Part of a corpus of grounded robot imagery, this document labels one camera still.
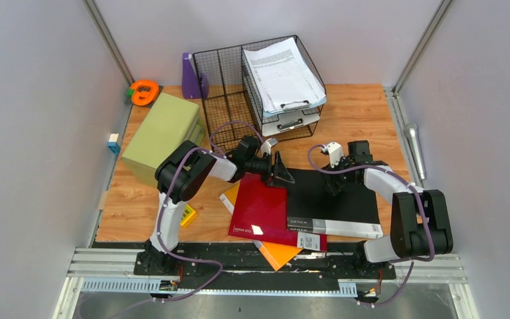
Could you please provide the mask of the green drawer cabinet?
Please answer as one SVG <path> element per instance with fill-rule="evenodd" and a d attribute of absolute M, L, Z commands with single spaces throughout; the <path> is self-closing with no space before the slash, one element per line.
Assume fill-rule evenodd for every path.
<path fill-rule="evenodd" d="M 199 139 L 199 105 L 166 93 L 158 96 L 122 154 L 139 182 L 157 187 L 155 172 L 185 140 Z"/>

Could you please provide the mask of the black clip file folder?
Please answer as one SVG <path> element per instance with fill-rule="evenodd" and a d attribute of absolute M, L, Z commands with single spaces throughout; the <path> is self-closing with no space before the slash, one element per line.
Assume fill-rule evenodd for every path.
<path fill-rule="evenodd" d="M 322 173 L 306 169 L 290 172 L 295 183 L 286 185 L 287 230 L 364 239 L 384 236 L 373 191 L 349 183 L 331 195 Z"/>

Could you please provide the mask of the papers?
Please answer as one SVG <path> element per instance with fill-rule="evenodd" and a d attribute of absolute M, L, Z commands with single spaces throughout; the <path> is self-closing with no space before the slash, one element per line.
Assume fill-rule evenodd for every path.
<path fill-rule="evenodd" d="M 257 51 L 244 50 L 243 55 L 266 117 L 327 102 L 324 86 L 304 61 L 293 37 Z"/>

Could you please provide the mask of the white clipboard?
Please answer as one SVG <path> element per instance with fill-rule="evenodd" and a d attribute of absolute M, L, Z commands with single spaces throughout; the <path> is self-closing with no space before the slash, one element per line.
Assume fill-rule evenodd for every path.
<path fill-rule="evenodd" d="M 308 126 L 320 119 L 319 113 L 309 113 L 304 110 L 286 112 L 262 118 L 261 131 L 264 137 L 273 136 L 303 126 Z"/>

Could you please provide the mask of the black wire mesh basket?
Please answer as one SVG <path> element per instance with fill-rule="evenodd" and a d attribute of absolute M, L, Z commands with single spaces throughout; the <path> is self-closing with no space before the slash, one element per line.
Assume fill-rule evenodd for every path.
<path fill-rule="evenodd" d="M 244 136 L 314 135 L 327 91 L 297 35 L 193 53 L 209 143 L 233 150 Z"/>

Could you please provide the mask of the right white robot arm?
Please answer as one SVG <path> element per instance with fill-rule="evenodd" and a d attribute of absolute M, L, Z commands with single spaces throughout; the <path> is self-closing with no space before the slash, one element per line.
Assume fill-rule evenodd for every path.
<path fill-rule="evenodd" d="M 357 275 L 370 277 L 379 263 L 422 260 L 450 253 L 454 247 L 444 194 L 424 189 L 396 174 L 387 163 L 375 160 L 366 140 L 320 146 L 329 163 L 321 168 L 328 192 L 338 195 L 350 184 L 366 187 L 391 205 L 390 234 L 365 241 L 353 258 Z"/>

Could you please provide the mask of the red folder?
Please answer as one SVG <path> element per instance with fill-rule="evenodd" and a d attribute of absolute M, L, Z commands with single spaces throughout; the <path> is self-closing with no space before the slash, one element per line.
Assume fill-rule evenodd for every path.
<path fill-rule="evenodd" d="M 266 243 L 326 251 L 325 235 L 287 229 L 286 203 L 284 188 L 269 187 L 258 175 L 245 175 L 239 183 L 228 234 Z"/>

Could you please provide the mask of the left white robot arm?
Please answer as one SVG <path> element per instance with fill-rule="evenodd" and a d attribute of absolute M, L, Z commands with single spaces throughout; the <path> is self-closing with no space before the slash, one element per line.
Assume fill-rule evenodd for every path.
<path fill-rule="evenodd" d="M 244 136 L 235 149 L 218 154 L 186 140 L 158 166 L 154 178 L 159 208 L 153 233 L 145 243 L 145 256 L 158 273 L 170 274 L 175 270 L 174 250 L 179 244 L 182 215 L 206 178 L 234 183 L 247 173 L 254 173 L 268 186 L 295 182 L 280 153 L 272 151 L 276 143 L 274 138 L 261 141 Z"/>

